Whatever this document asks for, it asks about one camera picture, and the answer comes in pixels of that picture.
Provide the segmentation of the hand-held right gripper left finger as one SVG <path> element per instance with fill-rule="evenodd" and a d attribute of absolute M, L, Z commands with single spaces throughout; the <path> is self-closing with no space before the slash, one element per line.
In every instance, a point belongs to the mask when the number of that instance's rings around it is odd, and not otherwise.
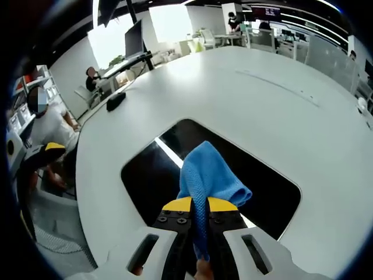
<path fill-rule="evenodd" d="M 175 199 L 151 226 L 142 227 L 108 258 L 107 279 L 184 279 L 194 272 L 193 202 Z"/>

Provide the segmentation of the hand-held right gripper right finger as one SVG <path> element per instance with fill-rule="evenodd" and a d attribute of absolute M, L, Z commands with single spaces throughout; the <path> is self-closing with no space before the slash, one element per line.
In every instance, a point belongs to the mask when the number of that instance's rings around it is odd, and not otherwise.
<path fill-rule="evenodd" d="M 290 252 L 260 228 L 248 228 L 238 208 L 206 200 L 207 248 L 214 279 L 305 279 Z"/>

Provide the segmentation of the person's right hand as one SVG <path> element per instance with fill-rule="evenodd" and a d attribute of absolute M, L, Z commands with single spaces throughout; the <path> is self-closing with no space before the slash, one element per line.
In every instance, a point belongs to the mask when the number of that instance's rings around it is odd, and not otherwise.
<path fill-rule="evenodd" d="M 196 262 L 195 280 L 214 280 L 213 271 L 210 262 L 203 258 Z"/>

